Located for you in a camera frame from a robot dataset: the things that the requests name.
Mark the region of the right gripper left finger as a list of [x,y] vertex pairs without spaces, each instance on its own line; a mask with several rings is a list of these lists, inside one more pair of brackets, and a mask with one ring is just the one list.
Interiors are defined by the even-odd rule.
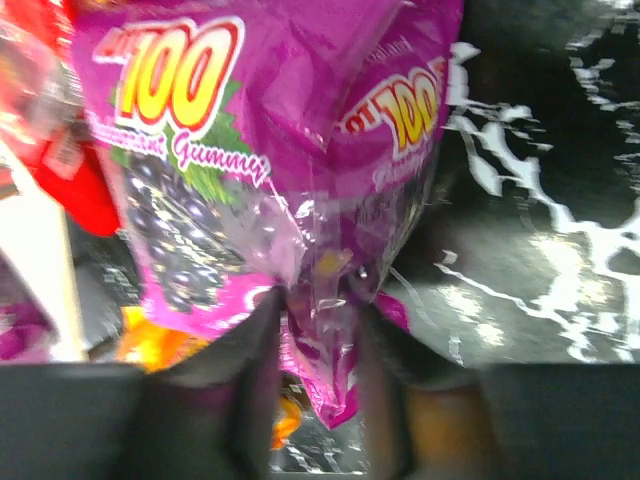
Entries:
[[221,338],[145,378],[128,478],[268,478],[283,303],[282,289],[272,288]]

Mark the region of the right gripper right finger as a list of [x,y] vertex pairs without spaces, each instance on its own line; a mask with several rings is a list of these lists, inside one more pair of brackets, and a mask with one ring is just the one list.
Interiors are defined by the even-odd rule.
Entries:
[[357,308],[358,396],[371,479],[497,479],[499,451],[478,375]]

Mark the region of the orange mango candy bag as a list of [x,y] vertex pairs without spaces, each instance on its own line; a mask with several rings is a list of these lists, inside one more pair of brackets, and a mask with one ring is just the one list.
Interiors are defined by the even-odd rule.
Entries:
[[[141,366],[147,373],[168,369],[199,353],[210,341],[191,334],[171,330],[152,323],[141,306],[125,306],[123,334],[116,351],[116,359]],[[282,376],[279,410],[273,426],[271,449],[285,446],[303,420],[310,401],[296,377]]]

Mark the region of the purple candy bag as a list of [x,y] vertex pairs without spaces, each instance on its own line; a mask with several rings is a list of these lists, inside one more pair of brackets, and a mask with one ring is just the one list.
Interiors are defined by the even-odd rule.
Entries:
[[282,370],[357,410],[368,298],[417,222],[460,1],[78,1],[72,60],[146,317],[220,338],[275,286]]
[[48,363],[53,339],[48,318],[20,277],[1,258],[1,363]]

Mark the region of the red candy bag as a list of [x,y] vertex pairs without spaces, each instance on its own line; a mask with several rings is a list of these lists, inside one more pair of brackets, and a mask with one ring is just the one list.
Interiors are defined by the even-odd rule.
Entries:
[[121,222],[71,65],[70,1],[1,4],[1,141],[86,231]]

